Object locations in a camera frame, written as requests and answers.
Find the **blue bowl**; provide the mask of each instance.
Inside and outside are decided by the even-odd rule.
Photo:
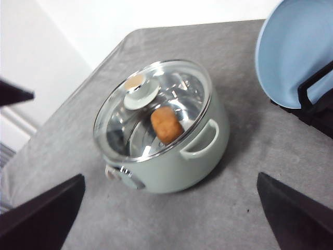
[[[333,60],[333,0],[284,0],[266,19],[255,51],[255,68],[267,96],[301,108],[297,88]],[[333,72],[308,89],[314,104],[333,88]]]

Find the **pot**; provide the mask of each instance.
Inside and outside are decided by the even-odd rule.
[[[183,128],[169,144],[150,120],[164,106]],[[107,178],[152,193],[180,191],[203,179],[228,138],[226,111],[209,74],[186,60],[159,61],[133,73],[105,100],[94,124]]]

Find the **gray table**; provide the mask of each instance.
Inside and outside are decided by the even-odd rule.
[[[262,23],[130,33],[5,167],[3,195],[17,206],[84,174],[86,193],[63,249],[278,249],[257,193],[258,172],[332,208],[333,140],[272,105],[261,90],[254,48]],[[130,73],[173,58],[206,67],[226,106],[231,135],[222,161],[174,194],[108,181],[92,138],[99,107]]]

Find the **bread roll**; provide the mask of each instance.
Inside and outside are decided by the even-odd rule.
[[[157,137],[165,145],[176,140],[184,132],[176,114],[170,107],[165,106],[156,109],[151,114],[150,121]]]

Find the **pot handle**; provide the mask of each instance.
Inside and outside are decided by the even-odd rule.
[[[209,129],[215,130],[215,136],[212,139],[212,141],[205,148],[203,148],[199,151],[195,151],[195,152],[190,151],[191,148],[193,148],[194,146],[196,146],[200,143],[202,137],[205,135],[205,133]],[[219,128],[218,123],[216,121],[214,121],[213,119],[209,119],[209,121],[206,123],[206,125],[203,127],[203,129],[199,132],[199,134],[188,145],[186,145],[183,149],[180,150],[180,154],[187,160],[196,159],[196,158],[199,158],[199,157],[205,155],[215,145],[215,142],[217,141],[219,134],[220,134],[220,128]]]
[[[120,176],[116,174],[116,170],[110,167],[108,164],[105,166],[105,176],[109,180],[121,180]]]

